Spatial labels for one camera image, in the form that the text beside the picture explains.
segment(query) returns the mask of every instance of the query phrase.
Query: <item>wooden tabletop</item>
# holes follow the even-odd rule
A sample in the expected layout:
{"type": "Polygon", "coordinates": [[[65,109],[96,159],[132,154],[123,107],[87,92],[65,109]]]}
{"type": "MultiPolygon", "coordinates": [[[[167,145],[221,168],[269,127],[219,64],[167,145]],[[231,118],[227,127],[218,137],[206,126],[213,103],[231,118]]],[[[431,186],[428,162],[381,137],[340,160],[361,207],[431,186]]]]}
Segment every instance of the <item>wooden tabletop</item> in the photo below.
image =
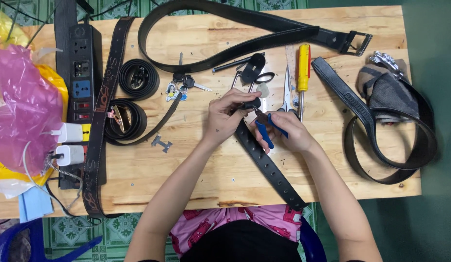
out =
{"type": "MultiPolygon", "coordinates": [[[[355,90],[357,74],[375,50],[386,52],[396,59],[403,58],[407,64],[407,40],[400,6],[321,8],[302,10],[269,11],[311,25],[318,25],[334,31],[356,30],[373,34],[373,39],[362,57],[339,55],[318,45],[311,45],[312,57],[323,57],[337,71],[339,76],[355,90]]],[[[128,34],[124,60],[143,58],[138,49],[137,33],[142,18],[135,19],[128,34]]],[[[91,24],[102,34],[103,65],[109,52],[112,31],[117,20],[93,21],[91,24]]],[[[37,27],[25,27],[33,34],[37,27]]],[[[192,63],[210,57],[219,51],[269,32],[232,22],[215,15],[166,16],[151,30],[147,41],[147,52],[156,61],[176,64],[179,53],[183,63],[192,63]]],[[[34,40],[37,48],[54,47],[54,27],[46,25],[34,40]]],[[[298,49],[299,44],[287,47],[287,52],[298,49]]],[[[263,111],[277,110],[282,105],[284,75],[287,66],[286,47],[264,50],[266,65],[264,72],[274,72],[274,80],[268,83],[271,94],[263,101],[263,111]]],[[[42,59],[55,68],[54,55],[42,59]]],[[[295,64],[289,60],[291,70],[295,64]]],[[[151,130],[169,109],[165,89],[172,74],[158,70],[161,83],[158,92],[151,98],[137,102],[146,111],[148,130],[151,130]]],[[[208,103],[222,97],[232,84],[235,67],[213,74],[210,70],[193,73],[194,79],[212,92],[191,89],[187,100],[180,102],[176,112],[159,131],[162,141],[173,145],[168,153],[162,147],[152,147],[151,138],[137,146],[117,147],[107,145],[107,184],[102,186],[101,201],[106,213],[142,212],[167,177],[188,156],[203,134],[207,119],[208,103]]],[[[248,86],[237,87],[243,91],[248,86]]],[[[116,97],[126,95],[117,90],[116,97]]],[[[353,114],[335,94],[325,87],[312,71],[309,90],[305,93],[303,122],[310,133],[322,145],[332,163],[339,171],[357,199],[403,197],[421,194],[420,174],[417,172],[408,180],[396,185],[381,185],[355,174],[342,150],[342,132],[345,123],[353,114]]],[[[254,118],[250,114],[247,122],[254,118]]],[[[364,168],[376,178],[392,173],[373,160],[366,139],[357,134],[358,158],[364,168]]],[[[413,124],[394,126],[378,125],[378,143],[381,151],[394,161],[404,161],[409,154],[414,137],[413,124]]],[[[289,182],[306,202],[318,201],[314,182],[303,158],[286,150],[281,143],[269,154],[289,182]]],[[[76,190],[60,190],[57,182],[50,182],[52,191],[64,205],[76,195],[76,190]]],[[[252,159],[235,137],[229,138],[213,153],[201,174],[187,209],[228,207],[240,205],[282,204],[284,201],[258,170],[252,159]]],[[[71,208],[75,215],[85,215],[81,199],[71,208]]],[[[52,214],[61,216],[59,209],[52,214]]],[[[5,199],[0,194],[0,218],[18,217],[18,200],[5,199]]]]}

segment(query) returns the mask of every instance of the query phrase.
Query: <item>blue plastic chair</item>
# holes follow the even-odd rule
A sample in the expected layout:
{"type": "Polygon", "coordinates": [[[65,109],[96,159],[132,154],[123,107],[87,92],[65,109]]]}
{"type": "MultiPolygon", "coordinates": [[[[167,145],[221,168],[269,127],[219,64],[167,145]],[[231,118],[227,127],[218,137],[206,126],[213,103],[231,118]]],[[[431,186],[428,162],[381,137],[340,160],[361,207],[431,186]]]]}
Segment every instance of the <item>blue plastic chair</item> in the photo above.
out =
{"type": "Polygon", "coordinates": [[[300,221],[300,242],[305,251],[307,262],[327,262],[326,253],[324,253],[318,235],[303,215],[300,217],[300,221]]]}
{"type": "Polygon", "coordinates": [[[102,240],[102,236],[98,236],[60,258],[47,259],[44,255],[43,220],[40,218],[27,223],[14,225],[0,235],[0,262],[8,262],[9,246],[13,237],[25,229],[30,229],[31,257],[29,262],[71,262],[86,251],[92,249],[102,240]]]}

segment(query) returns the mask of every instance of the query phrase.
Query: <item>gray cloth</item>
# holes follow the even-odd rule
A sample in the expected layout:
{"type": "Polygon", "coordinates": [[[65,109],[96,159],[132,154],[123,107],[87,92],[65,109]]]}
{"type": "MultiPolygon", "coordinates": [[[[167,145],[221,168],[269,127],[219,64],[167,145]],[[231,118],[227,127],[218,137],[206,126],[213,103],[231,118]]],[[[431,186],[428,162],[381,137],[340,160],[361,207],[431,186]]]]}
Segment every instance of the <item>gray cloth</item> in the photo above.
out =
{"type": "MultiPolygon", "coordinates": [[[[396,60],[396,63],[403,72],[406,72],[403,60],[396,60]]],[[[374,64],[365,65],[358,73],[357,89],[362,98],[366,99],[369,108],[387,107],[419,117],[416,99],[386,68],[374,64]]],[[[374,114],[376,120],[382,123],[408,122],[408,119],[397,114],[383,112],[374,114]]]]}

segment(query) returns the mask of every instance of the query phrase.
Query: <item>screwdriver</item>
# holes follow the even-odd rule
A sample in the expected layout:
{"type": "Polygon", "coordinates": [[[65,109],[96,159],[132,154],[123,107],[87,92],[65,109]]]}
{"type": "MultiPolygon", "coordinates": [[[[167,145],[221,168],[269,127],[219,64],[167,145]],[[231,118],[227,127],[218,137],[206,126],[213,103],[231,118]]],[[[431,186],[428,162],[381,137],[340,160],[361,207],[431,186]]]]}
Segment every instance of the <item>screwdriver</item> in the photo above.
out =
{"type": "Polygon", "coordinates": [[[303,96],[308,90],[308,80],[310,78],[310,62],[311,62],[311,48],[308,44],[300,46],[300,55],[298,61],[298,92],[300,92],[300,99],[298,106],[300,107],[300,122],[303,123],[303,96]]]}

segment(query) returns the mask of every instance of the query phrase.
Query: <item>person's right hand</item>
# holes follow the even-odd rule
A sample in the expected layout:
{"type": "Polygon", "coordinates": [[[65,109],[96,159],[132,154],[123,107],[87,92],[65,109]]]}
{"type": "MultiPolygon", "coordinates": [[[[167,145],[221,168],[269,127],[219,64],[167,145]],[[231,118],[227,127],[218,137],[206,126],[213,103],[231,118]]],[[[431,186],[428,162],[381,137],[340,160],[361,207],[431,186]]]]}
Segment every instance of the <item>person's right hand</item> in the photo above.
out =
{"type": "MultiPolygon", "coordinates": [[[[268,111],[265,114],[271,113],[271,119],[273,123],[287,131],[288,139],[282,135],[282,133],[274,127],[267,126],[269,138],[271,140],[276,137],[281,137],[284,144],[289,148],[289,150],[294,152],[304,152],[308,151],[310,147],[317,144],[317,141],[310,135],[305,126],[300,123],[297,116],[292,112],[274,112],[268,111]]],[[[250,123],[250,126],[256,127],[256,118],[250,123]]],[[[269,145],[263,140],[263,136],[260,134],[257,128],[254,130],[256,140],[264,148],[266,154],[269,153],[269,145]]]]}

